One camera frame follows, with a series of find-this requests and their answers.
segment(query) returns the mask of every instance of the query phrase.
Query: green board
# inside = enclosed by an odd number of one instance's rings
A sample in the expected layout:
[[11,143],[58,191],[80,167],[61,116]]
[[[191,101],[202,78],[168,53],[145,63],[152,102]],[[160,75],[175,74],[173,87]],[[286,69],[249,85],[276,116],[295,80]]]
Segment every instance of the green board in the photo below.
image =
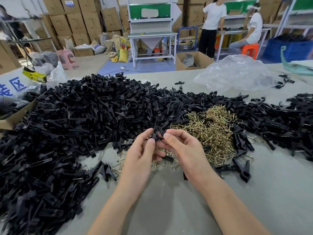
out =
[[142,19],[141,10],[147,9],[158,9],[159,16],[157,18],[169,18],[171,17],[171,4],[151,4],[151,5],[129,5],[129,11],[131,13],[131,19]]
[[313,10],[313,0],[297,0],[293,11]]
[[225,2],[227,12],[231,10],[240,10],[242,9],[241,14],[247,13],[247,6],[255,3],[255,0],[238,0],[238,1],[230,1]]

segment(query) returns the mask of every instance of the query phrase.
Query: left hand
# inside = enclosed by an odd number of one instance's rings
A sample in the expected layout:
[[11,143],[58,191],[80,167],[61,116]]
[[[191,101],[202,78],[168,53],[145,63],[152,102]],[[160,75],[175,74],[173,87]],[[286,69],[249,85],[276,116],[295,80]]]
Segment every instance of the left hand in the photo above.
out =
[[116,191],[124,194],[132,204],[137,200],[146,186],[152,161],[161,161],[165,152],[156,148],[153,138],[150,138],[153,129],[147,129],[138,135],[127,151],[123,171]]
[[243,38],[243,39],[239,40],[239,43],[242,43],[242,42],[244,42],[245,40],[246,40],[246,38]]

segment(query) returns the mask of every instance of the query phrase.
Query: hand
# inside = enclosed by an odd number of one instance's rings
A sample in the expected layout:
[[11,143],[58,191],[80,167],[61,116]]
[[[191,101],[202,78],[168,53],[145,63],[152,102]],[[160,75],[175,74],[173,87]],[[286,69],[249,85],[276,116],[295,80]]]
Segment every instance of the hand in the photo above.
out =
[[116,191],[126,195],[127,200],[132,204],[147,183],[151,171],[151,161],[161,161],[161,157],[165,156],[165,152],[156,148],[153,138],[147,140],[152,133],[153,129],[150,128],[139,134],[127,151],[123,171],[116,188]]
[[239,43],[242,43],[242,42],[244,42],[245,40],[246,40],[246,38],[243,38],[243,39],[239,40]]
[[201,143],[184,130],[168,129],[164,139],[156,144],[174,153],[188,180],[202,193],[210,174],[215,172],[207,161]]

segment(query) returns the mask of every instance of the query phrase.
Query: pink plastic stool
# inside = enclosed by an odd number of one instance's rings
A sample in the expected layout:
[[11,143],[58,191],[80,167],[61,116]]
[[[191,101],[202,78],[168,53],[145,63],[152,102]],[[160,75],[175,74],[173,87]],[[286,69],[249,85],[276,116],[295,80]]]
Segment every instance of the pink plastic stool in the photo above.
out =
[[72,61],[70,58],[74,57],[72,51],[68,49],[57,51],[58,60],[61,62],[63,69],[73,70],[73,67],[79,67],[76,61]]

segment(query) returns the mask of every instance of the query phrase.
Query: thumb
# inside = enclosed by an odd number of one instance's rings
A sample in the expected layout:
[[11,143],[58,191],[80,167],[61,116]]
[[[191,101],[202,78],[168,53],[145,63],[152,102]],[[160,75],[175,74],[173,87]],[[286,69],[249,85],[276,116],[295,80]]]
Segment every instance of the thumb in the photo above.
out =
[[170,133],[165,133],[163,138],[167,142],[168,145],[170,145],[172,148],[176,150],[179,154],[181,154],[181,150],[184,148],[184,144],[180,142],[174,135]]
[[146,145],[145,145],[145,149],[143,151],[143,154],[142,154],[142,158],[144,160],[147,160],[149,162],[151,162],[152,160],[152,155],[153,155],[153,152],[155,150],[155,146],[156,146],[156,142],[153,138],[150,138]]

